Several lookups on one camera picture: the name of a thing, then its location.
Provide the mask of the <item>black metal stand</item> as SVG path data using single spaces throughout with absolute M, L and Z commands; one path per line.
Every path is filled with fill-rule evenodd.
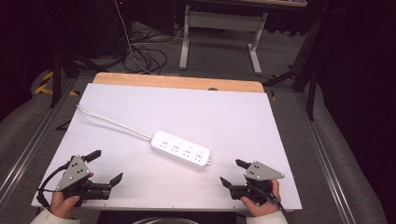
M 264 87 L 273 87 L 277 83 L 288 78 L 295 77 L 294 82 L 291 85 L 293 91 L 302 92 L 306 86 L 309 86 L 305 111 L 311 120 L 314 119 L 313 110 L 318 81 L 316 76 L 318 57 L 315 55 L 315 47 L 317 46 L 317 37 L 321 24 L 322 19 L 316 18 L 309 29 L 304 43 L 302 44 L 294 63 L 290 67 L 290 70 L 278 77 L 272 77 L 263 83 Z
M 77 62 L 81 62 L 89 69 L 96 72 L 105 72 L 106 69 L 75 50 L 69 48 L 56 49 L 52 56 L 52 99 L 50 108 L 54 108 L 61 100 L 62 96 L 62 72 L 68 78 L 77 78 L 79 76 Z

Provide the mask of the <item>white metal desk frame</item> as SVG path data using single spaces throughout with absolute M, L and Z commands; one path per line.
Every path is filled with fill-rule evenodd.
M 267 13 L 262 13 L 260 17 L 251 17 L 209 12 L 195 12 L 191 10 L 191 6 L 186 5 L 184 12 L 183 42 L 178 66 L 179 69 L 185 70 L 187 68 L 190 45 L 190 28 L 223 29 L 255 33 L 253 42 L 247 45 L 247 51 L 254 73 L 257 76 L 260 75 L 262 73 L 262 68 L 257 55 L 257 47 L 262 37 L 267 16 Z

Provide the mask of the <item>white power strip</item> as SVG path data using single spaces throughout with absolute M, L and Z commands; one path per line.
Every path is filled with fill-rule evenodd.
M 186 163 L 197 169 L 210 165 L 211 151 L 166 132 L 156 132 L 150 141 L 151 148 L 160 154 Z

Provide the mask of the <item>person's left hand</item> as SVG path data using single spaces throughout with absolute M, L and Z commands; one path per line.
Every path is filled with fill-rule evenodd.
M 72 219 L 74 206 L 79 200 L 79 196 L 66 197 L 62 192 L 54 192 L 51 197 L 49 211 L 58 218 Z

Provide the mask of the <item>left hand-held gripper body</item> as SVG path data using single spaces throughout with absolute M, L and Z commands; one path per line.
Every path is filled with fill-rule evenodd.
M 71 158 L 55 190 L 67 197 L 79 196 L 81 200 L 108 200 L 112 186 L 91 182 L 91 170 L 82 157 Z

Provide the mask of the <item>yellow black floor tape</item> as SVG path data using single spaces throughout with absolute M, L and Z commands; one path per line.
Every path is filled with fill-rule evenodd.
M 53 89 L 50 88 L 50 81 L 53 77 L 53 72 L 49 70 L 41 79 L 40 83 L 36 87 L 34 94 L 47 94 L 52 95 Z

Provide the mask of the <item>white cover board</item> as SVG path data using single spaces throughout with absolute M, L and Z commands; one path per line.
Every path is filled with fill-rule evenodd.
M 78 105 L 45 173 L 48 190 L 61 179 L 55 169 L 71 156 L 101 150 L 88 165 L 94 181 L 123 177 L 108 200 L 90 201 L 90 208 L 240 211 L 242 203 L 220 182 L 245 184 L 236 160 L 260 161 L 284 174 L 284 208 L 302 207 L 264 93 L 90 84 Z M 158 131 L 208 148 L 211 164 L 197 169 L 153 151 L 149 138 Z

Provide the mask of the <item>person's right hand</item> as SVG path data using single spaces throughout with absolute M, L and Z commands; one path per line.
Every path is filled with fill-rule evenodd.
M 276 179 L 272 179 L 271 182 L 273 187 L 272 195 L 274 198 L 277 199 L 276 203 L 267 201 L 262 205 L 257 205 L 247 197 L 241 198 L 241 202 L 254 217 L 262 217 L 262 216 L 270 215 L 280 210 L 279 204 L 281 202 L 281 197 L 279 194 L 279 183 Z

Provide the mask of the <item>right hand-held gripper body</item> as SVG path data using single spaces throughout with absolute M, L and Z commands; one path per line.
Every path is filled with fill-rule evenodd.
M 285 175 L 275 169 L 259 162 L 251 162 L 250 167 L 244 172 L 246 184 L 244 186 L 231 186 L 229 188 L 233 200 L 247 197 L 254 203 L 264 204 L 267 201 L 276 202 L 272 195 L 272 179 L 281 179 Z

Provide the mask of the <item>aluminium floor rail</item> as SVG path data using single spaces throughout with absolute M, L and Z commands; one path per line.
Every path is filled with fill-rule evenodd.
M 21 182 L 76 82 L 74 78 L 64 81 L 54 107 L 51 95 L 34 95 L 0 122 L 0 207 Z
M 318 135 L 318 130 L 313 121 L 310 120 L 308 114 L 305 111 L 305 102 L 304 97 L 300 93 L 295 93 L 295 99 L 297 104 L 299 105 L 303 116 L 304 121 L 307 124 L 308 131 L 313 139 L 314 142 L 314 150 L 317 154 L 318 162 L 321 167 L 321 171 L 325 176 L 327 186 L 331 192 L 332 198 L 336 205 L 338 214 L 342 220 L 342 224 L 349 224 L 349 219 L 347 214 L 345 213 L 344 201 L 343 201 L 343 194 L 340 191 L 339 183 L 337 176 L 332 168 L 331 162 L 323 146 L 323 143 Z

